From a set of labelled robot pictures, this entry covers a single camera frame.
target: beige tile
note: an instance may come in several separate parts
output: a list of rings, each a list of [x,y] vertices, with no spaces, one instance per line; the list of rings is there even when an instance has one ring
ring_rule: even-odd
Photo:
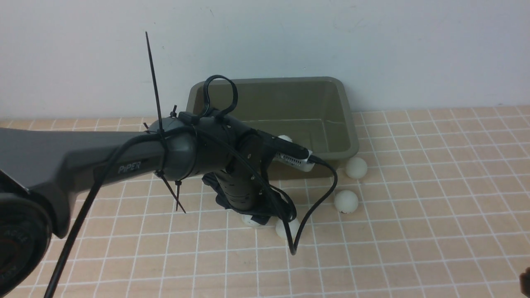
[[[399,152],[377,152],[376,156],[381,166],[403,164]]]
[[[497,193],[490,178],[469,178],[466,179],[466,182],[471,189],[471,193],[475,195],[488,195]]]
[[[228,230],[228,248],[255,248],[255,230],[254,229],[237,229]]]
[[[100,283],[96,291],[98,298],[125,298],[129,282]]]
[[[276,230],[274,227],[256,229],[256,233],[258,234],[258,248],[281,247],[286,244],[286,242],[282,238],[278,237],[278,234],[276,234]],[[311,229],[304,229],[302,237],[300,238],[301,243],[303,238],[307,237],[308,233],[311,234],[311,242],[314,243]],[[248,245],[250,245],[251,239],[252,238],[245,240]]]
[[[377,243],[383,263],[410,262],[409,249],[405,241],[379,242]]]
[[[397,149],[398,148],[396,147],[394,138],[391,138],[391,137],[359,140],[359,152],[394,151]]]
[[[479,207],[473,197],[457,197],[447,199],[455,215],[468,215],[480,213]]]
[[[479,160],[498,160],[502,159],[502,156],[495,148],[495,146],[476,146],[474,147],[475,152]]]
[[[519,282],[491,284],[490,287],[495,297],[517,297],[521,294]]]
[[[385,276],[380,266],[355,267],[354,278],[358,290],[386,288]]]
[[[499,117],[483,118],[480,119],[480,122],[486,130],[507,129],[506,125],[502,123],[502,120]]]
[[[384,113],[388,123],[409,122],[406,111],[385,111]]]
[[[418,136],[418,139],[424,149],[445,148],[444,139],[440,135]]]
[[[103,260],[76,261],[69,282],[97,282]]]
[[[366,202],[366,210],[371,220],[393,220],[396,218],[392,202]]]
[[[440,184],[446,196],[455,197],[471,194],[464,179],[443,180],[440,181]]]
[[[491,145],[494,142],[491,140],[490,136],[486,132],[472,132],[465,133],[467,140],[471,145]]]
[[[138,245],[138,255],[163,255],[166,252],[169,235],[142,235]]]
[[[460,297],[492,298],[487,285],[459,285],[456,287]]]
[[[528,194],[503,194],[506,204],[512,211],[530,211]]]
[[[435,125],[441,134],[459,133],[461,132],[458,127],[458,122],[454,120],[441,120],[435,121]]]
[[[377,241],[403,239],[398,221],[372,222],[372,229]]]
[[[410,123],[390,124],[393,136],[414,136],[414,129]]]
[[[414,191],[414,187],[412,186],[412,183],[408,183],[408,182],[392,183],[392,184],[388,184],[387,187],[390,193],[390,197],[393,200],[418,198],[418,196],[416,195],[416,192]]]
[[[77,258],[94,259],[104,258],[107,252],[109,238],[87,238],[80,241]]]
[[[350,254],[351,264],[355,265],[375,265],[380,264],[379,255],[377,254],[377,248],[375,243],[358,243],[349,244],[348,251]],[[319,247],[319,256],[322,256],[321,248]],[[334,266],[344,266],[344,260],[336,259]]]
[[[195,254],[167,256],[165,277],[191,276],[195,269]]]
[[[452,217],[429,218],[429,223],[436,237],[462,235],[456,220]]]
[[[508,130],[488,133],[495,144],[513,144],[517,142],[514,136]]]
[[[466,178],[484,177],[488,173],[479,162],[459,162],[458,168]]]
[[[236,250],[228,253],[228,272],[256,271],[256,251]]]
[[[412,240],[409,248],[414,261],[437,261],[441,260],[435,240]]]
[[[498,146],[500,153],[506,159],[521,159],[527,157],[527,154],[519,144],[508,144]]]
[[[114,218],[89,218],[85,223],[85,237],[110,236]]]
[[[367,242],[374,240],[372,237],[372,229],[367,222],[344,223],[343,228],[347,242]]]
[[[206,231],[199,233],[199,251],[226,249],[226,231]]]
[[[425,298],[423,292],[419,288],[407,288],[392,290],[393,298]]]
[[[382,125],[368,125],[368,126],[366,126],[366,131],[368,132],[368,136],[370,138],[390,137],[390,136],[392,136],[392,133],[390,132],[390,129],[388,128],[388,125],[386,125],[386,124],[382,124]]]
[[[517,175],[530,174],[530,159],[509,160],[508,163]]]
[[[300,248],[298,248],[296,258],[299,257],[299,250]],[[258,250],[258,270],[284,269],[287,269],[287,255],[285,248],[269,248]]]
[[[112,237],[108,257],[126,257],[136,254],[138,236]]]
[[[421,149],[420,140],[418,140],[417,136],[395,137],[394,140],[399,150],[420,150]]]
[[[167,278],[162,282],[161,297],[191,297],[192,278]]]
[[[429,162],[423,150],[402,151],[401,156],[403,157],[405,164],[422,164]]]
[[[380,201],[388,200],[388,192],[381,185],[361,185],[361,191],[363,192],[362,199],[364,201]]]
[[[256,274],[234,274],[226,276],[226,295],[233,298],[255,297],[258,288]]]
[[[401,220],[406,239],[433,237],[429,224],[425,219]]]
[[[197,276],[194,297],[222,297],[225,292],[224,276]]]
[[[467,241],[477,258],[502,256],[502,251],[493,236],[468,237]]]
[[[435,198],[444,196],[438,181],[414,182],[414,187],[416,188],[416,192],[420,198]]]
[[[386,124],[384,112],[363,112],[364,124]]]
[[[122,199],[118,215],[141,215],[145,212],[147,198]]]
[[[318,244],[344,243],[340,224],[319,224],[314,229]]]
[[[520,232],[520,228],[511,214],[488,214],[486,220],[494,233]]]
[[[443,238],[438,239],[437,242],[445,259],[467,259],[473,257],[464,238]]]
[[[199,213],[174,213],[171,216],[173,216],[171,232],[194,232],[199,229]]]
[[[121,194],[123,193],[124,187],[125,187],[124,182],[104,186],[98,192],[98,198],[105,198],[105,199],[121,198]]]
[[[226,251],[197,254],[197,274],[221,274],[225,272]]]
[[[457,298],[455,289],[452,286],[428,287],[425,288],[427,298]]]
[[[407,169],[404,166],[386,166],[381,168],[386,182],[410,181]]]
[[[260,295],[281,296],[289,295],[289,276],[286,271],[260,272],[259,273]]]
[[[319,293],[322,291],[320,274],[317,269],[297,269],[291,271],[290,275],[293,294]]]
[[[429,262],[416,264],[422,285],[450,284],[451,279],[442,262]]]
[[[424,217],[419,200],[394,201],[394,207],[398,218]]]
[[[477,262],[488,282],[513,281],[516,278],[505,258],[481,259]]]
[[[355,290],[350,268],[322,269],[322,282],[325,292],[342,292]],[[313,293],[319,293],[320,291],[321,290],[319,288],[314,287]]]
[[[385,272],[390,287],[419,286],[418,276],[412,264],[386,265]]]
[[[168,253],[195,252],[197,247],[197,233],[171,234],[169,237]]]
[[[449,216],[453,214],[451,212],[451,207],[449,206],[445,198],[444,199],[423,199],[420,201],[421,201],[421,204],[427,216]]]
[[[426,149],[425,153],[431,163],[439,162],[453,162],[453,158],[447,148],[442,149]]]
[[[129,279],[133,271],[134,258],[108,259],[103,266],[102,281]]]
[[[428,110],[411,110],[411,111],[407,111],[407,114],[409,114],[410,121],[413,121],[413,122],[432,120],[431,114],[429,113]]]
[[[290,269],[319,267],[314,246],[300,246],[298,247],[296,255],[292,256],[291,254],[289,254],[288,258]],[[260,270],[265,270],[261,269],[262,263],[262,261],[259,261]]]
[[[90,216],[116,216],[119,203],[118,199],[96,199],[92,204]]]
[[[478,119],[462,119],[458,120],[463,132],[482,132],[484,129]]]
[[[511,132],[514,134],[518,142],[530,142],[530,129],[512,130]]]

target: white grout line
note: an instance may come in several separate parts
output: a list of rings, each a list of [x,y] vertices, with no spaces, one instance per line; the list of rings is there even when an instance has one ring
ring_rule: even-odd
[[[151,181],[151,184],[149,185],[149,192],[148,192],[149,195],[151,194],[151,187],[152,186],[153,186],[153,182]],[[132,261],[131,274],[129,276],[129,283],[127,285],[127,296],[129,296],[129,291],[131,289],[131,280],[133,279],[133,274],[134,274],[134,271],[135,271],[135,268],[136,268],[136,260],[138,259],[138,250],[140,249],[140,243],[142,242],[142,231],[144,229],[145,215],[147,213],[147,206],[149,205],[149,197],[150,197],[149,195],[147,195],[147,201],[145,202],[144,216],[142,217],[142,225],[140,226],[140,235],[138,236],[138,243],[136,244],[136,252],[135,252],[134,259]]]
[[[305,183],[305,194],[307,196],[307,202],[310,204],[311,201],[309,200],[309,190],[307,188],[307,179],[304,179],[304,183]],[[315,225],[314,225],[312,216],[309,217],[308,223],[311,225],[311,229],[313,230],[313,241],[315,243],[316,264],[317,264],[317,266],[319,268],[320,288],[322,289],[322,293],[325,293],[325,291],[324,291],[324,280],[322,279],[322,269],[320,267],[319,248],[316,245],[317,243],[316,243]],[[292,289],[292,286],[291,286],[291,276],[290,276],[290,274],[289,274],[289,288],[290,288],[291,295],[292,295],[293,294],[293,289]]]
[[[204,191],[204,183],[201,184],[201,192]],[[199,210],[202,211],[202,194],[200,195],[200,204],[199,204]],[[193,266],[193,280],[192,280],[192,290],[191,290],[191,298],[194,297],[195,294],[195,277],[197,275],[197,258],[199,257],[199,236],[200,236],[200,218],[201,218],[202,212],[199,212],[199,225],[197,227],[197,243],[195,246],[195,265]]]

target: table surface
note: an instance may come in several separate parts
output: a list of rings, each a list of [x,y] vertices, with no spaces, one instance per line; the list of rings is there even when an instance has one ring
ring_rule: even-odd
[[[154,118],[5,120],[0,127],[140,131]],[[354,113],[360,180],[337,191],[291,256],[274,221],[221,209],[198,178],[188,211],[151,174],[103,188],[60,280],[62,297],[520,297],[530,267],[530,106]],[[305,214],[331,180],[275,181]],[[84,200],[78,197],[76,211]],[[64,240],[7,297],[42,297]]]

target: white ball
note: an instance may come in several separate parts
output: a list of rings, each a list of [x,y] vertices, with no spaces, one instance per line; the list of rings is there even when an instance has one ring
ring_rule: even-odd
[[[343,190],[335,196],[335,208],[340,213],[352,213],[359,207],[359,199],[355,192],[351,190]]]
[[[244,225],[249,226],[249,227],[260,226],[259,223],[252,220],[252,215],[241,214],[241,221],[243,222]]]
[[[295,241],[296,233],[298,233],[298,228],[300,227],[300,222],[297,218],[289,223],[289,229],[291,230],[291,236],[293,241]],[[287,233],[285,232],[284,223],[278,219],[276,222],[276,234],[280,236],[283,240],[287,240]]]
[[[352,179],[361,179],[368,172],[368,165],[360,157],[352,157],[346,164],[346,175]]]
[[[284,140],[286,140],[288,142],[291,142],[291,143],[293,142],[293,139],[291,139],[290,137],[288,137],[286,135],[281,135],[281,136],[279,136],[279,138],[284,139]]]

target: black cable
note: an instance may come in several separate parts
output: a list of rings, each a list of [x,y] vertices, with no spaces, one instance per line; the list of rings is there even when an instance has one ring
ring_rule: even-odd
[[[209,133],[207,133],[207,132],[205,132],[203,130],[198,130],[197,129],[197,133],[200,136],[205,137],[205,138],[211,140],[212,142],[216,143],[217,145],[223,147],[224,149],[228,150],[239,162],[241,162],[245,166],[245,168],[247,168],[252,173],[252,175],[254,175],[254,178],[257,179],[258,182],[264,187],[264,190],[265,190],[265,193],[266,193],[267,197],[270,198],[273,207],[276,209],[278,218],[282,221],[282,223],[284,225],[285,233],[286,233],[286,236],[287,236],[287,244],[289,246],[289,251],[290,251],[291,255],[294,256],[296,254],[296,250],[298,248],[298,243],[300,241],[300,237],[302,236],[302,230],[304,229],[304,226],[307,223],[307,220],[309,220],[309,217],[315,211],[315,209],[317,209],[317,207],[320,206],[320,204],[322,204],[322,202],[324,202],[329,197],[329,195],[335,190],[335,187],[337,186],[337,182],[338,182],[339,178],[337,176],[336,170],[332,166],[330,166],[327,162],[325,162],[322,159],[320,159],[319,157],[314,156],[314,155],[310,156],[309,160],[311,162],[323,165],[326,168],[330,169],[330,171],[333,173],[333,184],[330,187],[330,189],[318,201],[316,201],[316,203],[313,204],[313,206],[311,206],[309,211],[307,211],[307,213],[305,214],[305,216],[302,219],[302,221],[300,221],[300,227],[298,228],[298,232],[296,233],[295,240],[293,241],[293,236],[292,236],[291,230],[289,228],[289,221],[288,221],[287,218],[284,217],[284,214],[282,213],[281,206],[279,206],[279,203],[276,201],[276,196],[271,191],[271,188],[270,188],[269,184],[263,179],[262,176],[259,175],[257,170],[252,167],[250,162],[244,156],[242,156],[241,153],[239,153],[236,149],[232,148],[232,146],[230,146],[229,144],[223,142],[219,138],[217,138],[217,137],[215,137],[213,135],[210,135]]]
[[[193,132],[193,128],[190,126],[174,128],[174,129],[166,131],[165,136],[166,137],[174,136],[176,134],[183,133],[183,132]],[[68,261],[68,257],[70,255],[72,247],[74,246],[77,235],[79,234],[79,231],[81,230],[81,226],[83,225],[83,222],[85,221],[86,216],[88,215],[90,211],[90,207],[92,206],[92,203],[94,203],[96,195],[98,195],[98,191],[103,186],[103,183],[105,182],[105,178],[109,174],[112,167],[116,164],[116,162],[118,162],[120,157],[132,146],[140,144],[140,143],[144,143],[144,142],[159,141],[159,140],[160,140],[159,134],[139,135],[125,142],[123,145],[117,148],[114,151],[114,153],[111,155],[107,165],[105,166],[105,169],[103,170],[101,175],[99,175],[94,181],[94,184],[92,185],[92,188],[90,189],[89,194],[86,196],[85,202],[83,203],[83,206],[81,207],[81,210],[79,211],[79,214],[74,222],[74,225],[72,226],[72,229],[70,230],[70,233],[68,234],[68,237],[66,238],[65,245],[63,246],[63,250],[61,251],[59,259],[57,260],[57,264],[55,265],[54,272],[51,275],[50,283],[48,284],[48,288],[46,289],[46,292],[44,294],[45,298],[52,298],[54,296],[55,290],[57,289],[57,285],[59,283],[59,279],[61,277],[61,274],[63,273],[66,262]]]

